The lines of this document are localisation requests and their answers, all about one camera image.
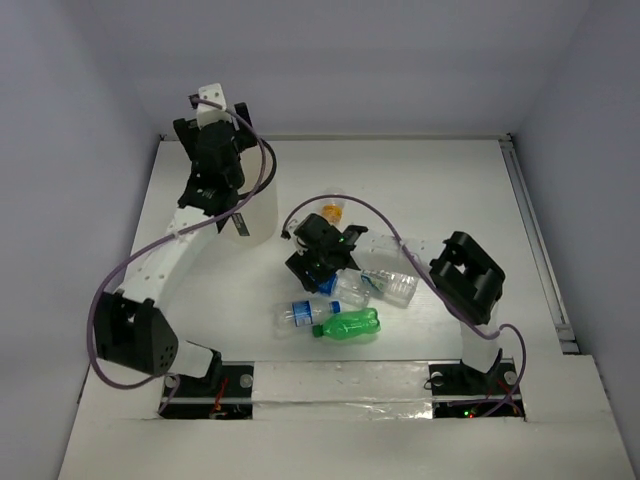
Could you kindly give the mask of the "green plastic bottle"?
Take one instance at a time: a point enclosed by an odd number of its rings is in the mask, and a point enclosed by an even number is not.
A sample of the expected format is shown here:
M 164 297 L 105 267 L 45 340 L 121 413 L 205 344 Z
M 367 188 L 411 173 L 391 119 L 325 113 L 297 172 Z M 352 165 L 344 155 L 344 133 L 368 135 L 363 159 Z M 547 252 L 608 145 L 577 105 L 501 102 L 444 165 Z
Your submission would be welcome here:
M 317 339 L 350 341 L 363 336 L 376 335 L 381 330 L 378 310 L 365 308 L 358 311 L 345 311 L 334 314 L 323 323 L 312 328 Z

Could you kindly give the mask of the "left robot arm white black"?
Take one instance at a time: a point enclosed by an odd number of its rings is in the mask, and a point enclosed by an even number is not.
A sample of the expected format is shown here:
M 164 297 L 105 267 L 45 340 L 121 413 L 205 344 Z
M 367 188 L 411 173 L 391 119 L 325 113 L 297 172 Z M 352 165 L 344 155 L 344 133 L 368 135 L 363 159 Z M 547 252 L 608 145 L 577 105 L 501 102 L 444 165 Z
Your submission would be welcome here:
M 192 120 L 174 122 L 191 162 L 185 189 L 163 237 L 118 265 L 98 287 L 87 320 L 87 351 L 92 370 L 119 390 L 142 387 L 162 376 L 187 381 L 209 395 L 221 383 L 219 352 L 178 338 L 164 314 L 200 252 L 227 221 L 258 193 L 247 193 L 241 155 L 264 144 L 248 107 L 228 107 L 210 94 L 193 95 Z M 107 361 L 143 374 L 143 382 L 120 383 L 101 368 Z

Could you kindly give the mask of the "clear bottle large blue label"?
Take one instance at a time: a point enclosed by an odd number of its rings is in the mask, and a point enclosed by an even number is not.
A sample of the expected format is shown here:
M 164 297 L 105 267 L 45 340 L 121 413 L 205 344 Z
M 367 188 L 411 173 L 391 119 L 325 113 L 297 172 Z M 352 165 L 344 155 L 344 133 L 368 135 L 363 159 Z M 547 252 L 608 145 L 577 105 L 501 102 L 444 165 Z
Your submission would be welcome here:
M 318 293 L 358 309 L 366 308 L 370 291 L 357 270 L 341 270 L 318 285 Z

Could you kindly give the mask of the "clear bottle white cap green label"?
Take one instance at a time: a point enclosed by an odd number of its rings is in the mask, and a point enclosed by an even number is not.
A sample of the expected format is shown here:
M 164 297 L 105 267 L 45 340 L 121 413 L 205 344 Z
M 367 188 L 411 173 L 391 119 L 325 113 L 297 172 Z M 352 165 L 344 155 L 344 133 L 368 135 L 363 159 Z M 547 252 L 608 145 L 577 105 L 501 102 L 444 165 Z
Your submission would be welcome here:
M 360 279 L 374 298 L 399 308 L 409 306 L 418 286 L 416 277 L 385 270 L 362 270 Z

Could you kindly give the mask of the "clear bottle orange label yellow cap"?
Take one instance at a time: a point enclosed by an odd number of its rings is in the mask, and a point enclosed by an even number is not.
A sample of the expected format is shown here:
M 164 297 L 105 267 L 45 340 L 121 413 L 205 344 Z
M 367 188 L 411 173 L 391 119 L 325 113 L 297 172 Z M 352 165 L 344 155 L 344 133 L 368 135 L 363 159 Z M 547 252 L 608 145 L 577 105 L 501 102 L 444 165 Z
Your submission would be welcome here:
M 319 214 L 331 225 L 338 226 L 343 218 L 346 200 L 342 198 L 345 191 L 338 187 L 330 187 L 323 194 L 331 194 L 331 198 L 321 200 Z

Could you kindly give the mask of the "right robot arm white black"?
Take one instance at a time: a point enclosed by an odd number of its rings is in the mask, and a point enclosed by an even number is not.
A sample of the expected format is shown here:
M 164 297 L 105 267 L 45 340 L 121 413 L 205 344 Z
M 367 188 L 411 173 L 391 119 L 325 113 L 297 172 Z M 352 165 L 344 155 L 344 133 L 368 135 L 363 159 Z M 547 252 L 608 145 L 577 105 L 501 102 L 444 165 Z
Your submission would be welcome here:
M 441 242 L 400 239 L 361 225 L 339 230 L 311 213 L 302 221 L 287 220 L 281 236 L 295 248 L 285 265 L 312 293 L 346 270 L 423 279 L 461 322 L 462 384 L 482 392 L 496 381 L 494 365 L 501 349 L 492 311 L 502 297 L 506 274 L 469 234 L 456 231 Z

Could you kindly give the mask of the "small clear bottle blue cap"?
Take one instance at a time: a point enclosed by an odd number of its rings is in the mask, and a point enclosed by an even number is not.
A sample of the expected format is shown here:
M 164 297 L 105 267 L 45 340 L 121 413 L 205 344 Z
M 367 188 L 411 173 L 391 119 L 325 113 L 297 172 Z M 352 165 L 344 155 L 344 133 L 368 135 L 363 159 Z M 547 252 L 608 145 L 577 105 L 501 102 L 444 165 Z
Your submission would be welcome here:
M 339 301 L 312 298 L 278 304 L 274 307 L 274 333 L 287 338 L 311 329 L 342 311 Z

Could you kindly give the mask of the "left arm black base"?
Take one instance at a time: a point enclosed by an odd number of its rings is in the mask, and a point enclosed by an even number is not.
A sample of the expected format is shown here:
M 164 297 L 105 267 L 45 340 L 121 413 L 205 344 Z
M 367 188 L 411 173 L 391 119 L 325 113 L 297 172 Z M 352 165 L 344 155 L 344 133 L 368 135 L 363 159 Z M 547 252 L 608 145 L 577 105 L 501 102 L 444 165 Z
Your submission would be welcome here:
M 159 415 L 171 420 L 251 420 L 253 383 L 253 362 L 220 362 L 210 378 L 167 377 Z

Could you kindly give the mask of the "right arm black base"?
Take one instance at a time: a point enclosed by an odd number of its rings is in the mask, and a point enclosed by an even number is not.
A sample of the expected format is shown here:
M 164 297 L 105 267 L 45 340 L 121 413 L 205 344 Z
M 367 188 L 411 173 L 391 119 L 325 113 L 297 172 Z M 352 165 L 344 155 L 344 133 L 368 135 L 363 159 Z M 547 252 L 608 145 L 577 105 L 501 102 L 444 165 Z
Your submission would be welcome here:
M 423 388 L 431 393 L 436 419 L 479 417 L 525 418 L 522 396 L 515 382 L 514 362 L 502 360 L 489 373 L 479 373 L 461 362 L 429 365 Z

